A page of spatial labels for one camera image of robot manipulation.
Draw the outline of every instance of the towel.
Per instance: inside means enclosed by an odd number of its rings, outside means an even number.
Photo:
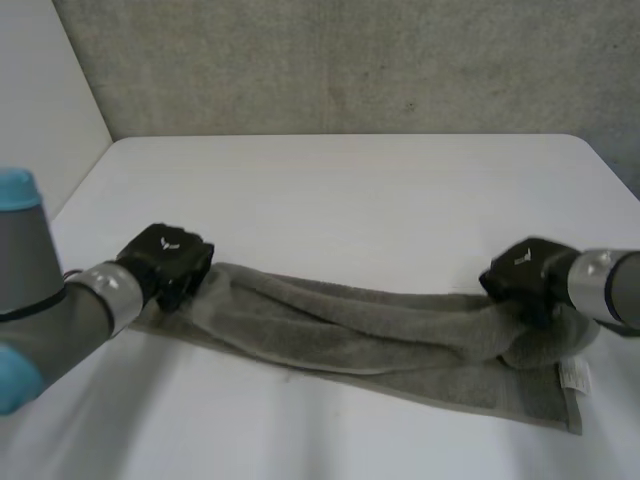
[[[581,434],[575,393],[558,362],[599,331],[566,306],[551,327],[483,295],[410,295],[214,264],[176,313],[132,328],[301,369],[428,405]]]

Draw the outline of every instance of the gray towel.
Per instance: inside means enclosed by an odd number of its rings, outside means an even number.
[[[559,307],[552,327],[481,295],[403,295],[265,274],[218,263],[198,296],[133,328],[231,351],[455,410],[581,433],[557,363],[597,324]]]

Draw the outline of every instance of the table surface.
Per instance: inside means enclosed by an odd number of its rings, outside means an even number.
[[[640,246],[640,203],[564,135],[128,139],[52,228],[64,268],[87,268],[157,221],[218,261],[397,292],[480,292],[528,235]],[[637,343],[603,331],[586,351],[577,437],[124,332],[0,420],[1,463],[9,479],[637,478]]]

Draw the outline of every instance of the white tag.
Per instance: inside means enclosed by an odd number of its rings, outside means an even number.
[[[560,385],[591,395],[589,364],[582,357],[572,357],[560,362]]]

